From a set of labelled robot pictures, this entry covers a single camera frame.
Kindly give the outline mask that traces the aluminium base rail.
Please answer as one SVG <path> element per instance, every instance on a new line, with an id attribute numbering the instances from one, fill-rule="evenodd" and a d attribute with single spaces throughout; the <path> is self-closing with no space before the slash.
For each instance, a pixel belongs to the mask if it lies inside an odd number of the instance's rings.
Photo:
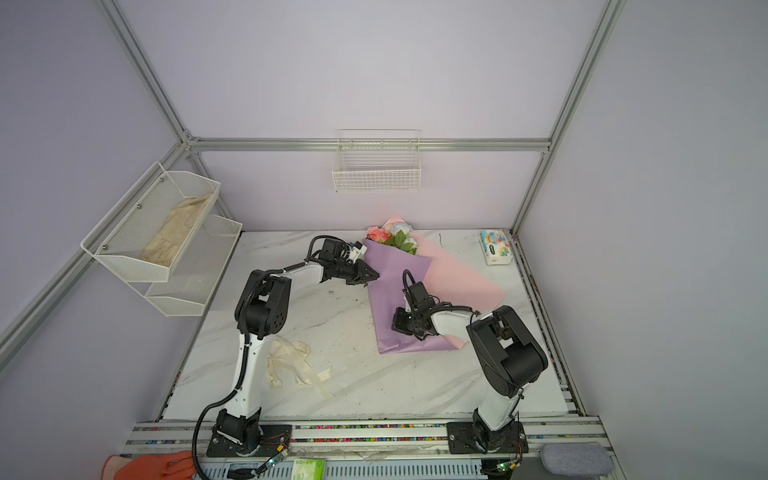
<path id="1" fill-rule="evenodd" d="M 324 463 L 325 479 L 482 479 L 511 469 L 523 479 L 541 468 L 541 450 L 551 444 L 599 445 L 609 456 L 610 479 L 625 474 L 602 422 L 596 417 L 551 417 L 523 420 L 509 453 L 481 453 L 448 431 L 447 419 L 292 421 L 287 438 L 267 436 L 270 451 L 283 446 L 284 458 L 265 473 L 288 479 L 294 461 Z"/>

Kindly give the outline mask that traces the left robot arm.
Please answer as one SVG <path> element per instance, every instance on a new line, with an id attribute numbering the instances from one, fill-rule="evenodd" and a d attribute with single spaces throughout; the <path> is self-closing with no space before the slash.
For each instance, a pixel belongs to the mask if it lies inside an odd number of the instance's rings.
<path id="1" fill-rule="evenodd" d="M 379 273 L 364 260 L 367 247 L 332 235 L 318 235 L 305 258 L 295 264 L 269 270 L 256 269 L 246 281 L 234 309 L 239 354 L 232 390 L 223 399 L 204 407 L 193 431 L 196 451 L 202 423 L 216 412 L 208 458 L 271 456 L 290 438 L 289 426 L 263 427 L 262 383 L 273 341 L 288 320 L 293 291 L 332 279 L 349 286 L 366 285 Z"/>

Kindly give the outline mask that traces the upper white mesh shelf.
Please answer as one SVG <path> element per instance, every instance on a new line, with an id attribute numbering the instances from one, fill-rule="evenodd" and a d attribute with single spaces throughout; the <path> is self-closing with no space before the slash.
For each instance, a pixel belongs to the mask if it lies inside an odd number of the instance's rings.
<path id="1" fill-rule="evenodd" d="M 167 282 L 220 193 L 220 183 L 154 163 L 80 243 L 120 280 Z M 158 234 L 173 212 L 189 206 L 192 220 L 160 258 Z"/>

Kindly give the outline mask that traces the tissue pack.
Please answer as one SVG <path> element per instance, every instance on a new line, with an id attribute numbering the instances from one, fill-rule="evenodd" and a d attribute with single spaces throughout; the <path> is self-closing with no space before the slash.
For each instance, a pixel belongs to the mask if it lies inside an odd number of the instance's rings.
<path id="1" fill-rule="evenodd" d="M 487 265 L 509 265 L 512 262 L 510 240 L 503 230 L 482 230 L 480 244 Z"/>

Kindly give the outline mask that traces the white mesh shelf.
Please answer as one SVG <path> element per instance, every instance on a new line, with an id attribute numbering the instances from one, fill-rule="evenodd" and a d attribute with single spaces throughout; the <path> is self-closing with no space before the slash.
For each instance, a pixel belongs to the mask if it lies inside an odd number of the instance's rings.
<path id="1" fill-rule="evenodd" d="M 166 317 L 199 317 L 213 296 L 241 235 L 242 224 L 210 214 L 167 282 L 153 283 L 144 298 Z"/>
<path id="2" fill-rule="evenodd" d="M 167 282 L 220 193 L 220 183 L 154 163 L 80 243 L 120 280 Z M 160 258 L 158 234 L 173 212 L 189 206 L 192 220 Z"/>

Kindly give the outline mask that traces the beige cloth in shelf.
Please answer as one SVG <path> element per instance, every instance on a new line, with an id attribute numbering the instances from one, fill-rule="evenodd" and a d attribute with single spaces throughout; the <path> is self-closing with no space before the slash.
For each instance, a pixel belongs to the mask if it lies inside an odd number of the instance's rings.
<path id="1" fill-rule="evenodd" d="M 140 259 L 170 267 L 210 198 L 211 194 L 190 197 L 173 207 L 160 230 L 141 252 Z"/>

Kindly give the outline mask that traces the cream printed ribbon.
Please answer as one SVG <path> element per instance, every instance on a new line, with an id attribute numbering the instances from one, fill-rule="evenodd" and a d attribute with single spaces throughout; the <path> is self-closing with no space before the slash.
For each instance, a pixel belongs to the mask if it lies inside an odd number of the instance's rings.
<path id="1" fill-rule="evenodd" d="M 310 353 L 310 347 L 304 342 L 290 342 L 281 336 L 275 336 L 266 363 L 266 377 L 270 388 L 282 388 L 281 374 L 286 374 L 297 385 L 314 389 L 322 399 L 334 398 L 325 386 L 325 382 L 330 379 L 330 369 L 315 371 L 308 363 Z"/>

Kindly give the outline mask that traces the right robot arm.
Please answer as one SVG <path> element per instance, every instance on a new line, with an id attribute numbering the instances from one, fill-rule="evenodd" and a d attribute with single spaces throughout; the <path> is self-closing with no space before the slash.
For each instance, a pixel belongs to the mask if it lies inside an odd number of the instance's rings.
<path id="1" fill-rule="evenodd" d="M 549 360 L 510 306 L 483 314 L 470 306 L 439 301 L 409 270 L 402 274 L 406 305 L 395 310 L 392 329 L 420 341 L 453 337 L 469 343 L 488 385 L 469 422 L 447 424 L 452 454 L 521 456 L 529 451 L 518 408 L 525 389 L 547 370 Z"/>

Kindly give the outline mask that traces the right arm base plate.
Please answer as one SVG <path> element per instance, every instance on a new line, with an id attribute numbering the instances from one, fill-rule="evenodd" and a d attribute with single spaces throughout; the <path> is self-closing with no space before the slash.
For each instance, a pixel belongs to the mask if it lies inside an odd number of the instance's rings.
<path id="1" fill-rule="evenodd" d="M 512 420 L 491 431 L 481 421 L 449 422 L 446 425 L 451 454 L 525 454 L 527 435 L 521 422 Z"/>

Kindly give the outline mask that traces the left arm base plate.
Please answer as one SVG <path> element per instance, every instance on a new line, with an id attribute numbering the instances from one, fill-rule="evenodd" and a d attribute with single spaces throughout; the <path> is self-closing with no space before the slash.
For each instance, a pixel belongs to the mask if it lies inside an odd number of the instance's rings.
<path id="1" fill-rule="evenodd" d="M 261 424 L 260 437 L 252 445 L 235 443 L 225 434 L 213 430 L 205 456 L 207 458 L 269 458 L 280 446 L 290 444 L 293 427 L 290 424 Z"/>

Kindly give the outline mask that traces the white blue fake rose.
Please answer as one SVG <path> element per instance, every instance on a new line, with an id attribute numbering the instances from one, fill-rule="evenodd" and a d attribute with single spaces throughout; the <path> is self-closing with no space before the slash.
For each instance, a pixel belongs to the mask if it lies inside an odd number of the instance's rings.
<path id="1" fill-rule="evenodd" d="M 396 222 L 390 226 L 390 235 L 395 242 L 404 242 L 410 238 L 412 226 L 405 222 Z"/>

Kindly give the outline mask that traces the green label box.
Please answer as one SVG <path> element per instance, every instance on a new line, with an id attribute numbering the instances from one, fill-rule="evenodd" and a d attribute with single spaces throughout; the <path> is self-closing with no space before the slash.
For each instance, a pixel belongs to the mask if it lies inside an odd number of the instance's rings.
<path id="1" fill-rule="evenodd" d="M 296 459 L 293 461 L 291 480 L 322 480 L 326 461 L 323 459 Z"/>

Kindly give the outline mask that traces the lower white mesh shelf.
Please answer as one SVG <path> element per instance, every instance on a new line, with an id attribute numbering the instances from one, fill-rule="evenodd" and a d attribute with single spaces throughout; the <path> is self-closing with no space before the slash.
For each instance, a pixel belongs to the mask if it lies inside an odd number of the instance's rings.
<path id="1" fill-rule="evenodd" d="M 213 296 L 241 235 L 242 224 L 210 214 L 167 282 L 153 283 L 144 298 L 166 317 L 199 317 Z"/>

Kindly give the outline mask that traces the grey sponge pad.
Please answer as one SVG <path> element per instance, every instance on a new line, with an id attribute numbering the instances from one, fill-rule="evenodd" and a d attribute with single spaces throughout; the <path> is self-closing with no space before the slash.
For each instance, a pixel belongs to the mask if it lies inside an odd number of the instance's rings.
<path id="1" fill-rule="evenodd" d="M 571 478 L 608 476 L 614 470 L 609 453 L 599 444 L 545 444 L 540 458 L 549 473 Z"/>

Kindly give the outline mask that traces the pink purple wrapping paper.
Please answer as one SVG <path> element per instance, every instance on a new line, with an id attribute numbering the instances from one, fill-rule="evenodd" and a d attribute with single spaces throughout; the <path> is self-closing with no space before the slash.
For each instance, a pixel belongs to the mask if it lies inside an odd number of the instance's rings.
<path id="1" fill-rule="evenodd" d="M 378 352 L 382 355 L 456 351 L 468 339 L 453 329 L 446 336 L 427 332 L 425 311 L 438 304 L 489 312 L 506 293 L 477 270 L 419 233 L 409 253 L 393 242 L 363 241 L 364 260 L 379 274 L 368 286 Z"/>

